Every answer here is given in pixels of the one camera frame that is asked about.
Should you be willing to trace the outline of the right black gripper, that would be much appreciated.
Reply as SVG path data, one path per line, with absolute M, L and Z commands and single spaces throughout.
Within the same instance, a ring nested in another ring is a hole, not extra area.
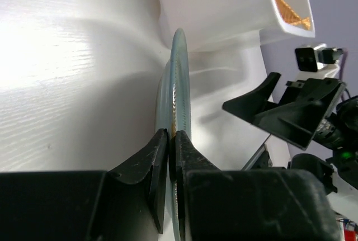
M 302 149 L 313 140 L 319 124 L 333 111 L 346 83 L 334 78 L 297 81 L 284 93 L 284 104 L 270 102 L 280 73 L 272 72 L 254 90 L 225 101 L 222 109 Z

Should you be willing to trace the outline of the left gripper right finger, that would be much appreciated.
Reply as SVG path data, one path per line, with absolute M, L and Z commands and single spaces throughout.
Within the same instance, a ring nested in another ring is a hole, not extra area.
M 184 131 L 174 139 L 183 240 L 329 240 L 323 186 L 298 169 L 221 171 Z

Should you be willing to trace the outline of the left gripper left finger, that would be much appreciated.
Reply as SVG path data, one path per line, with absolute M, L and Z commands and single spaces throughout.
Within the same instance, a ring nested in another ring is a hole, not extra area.
M 159 129 L 140 151 L 108 173 L 104 240 L 158 240 L 164 228 L 168 133 Z

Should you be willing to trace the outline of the teal round ceramic plate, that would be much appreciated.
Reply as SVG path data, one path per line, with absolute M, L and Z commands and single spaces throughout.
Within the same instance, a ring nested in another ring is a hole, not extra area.
M 183 29 L 176 30 L 167 62 L 158 86 L 155 129 L 166 129 L 169 138 L 167 196 L 168 212 L 172 218 L 175 240 L 185 239 L 180 223 L 179 195 L 182 191 L 176 174 L 175 136 L 184 131 L 191 137 L 190 75 L 187 42 Z

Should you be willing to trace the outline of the orange fish-shaped woven basket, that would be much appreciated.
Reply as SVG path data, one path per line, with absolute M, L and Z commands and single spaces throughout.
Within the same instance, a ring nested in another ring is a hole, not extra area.
M 277 9 L 279 10 L 281 18 L 289 25 L 302 27 L 305 30 L 310 30 L 310 18 L 301 18 L 285 0 L 275 0 Z

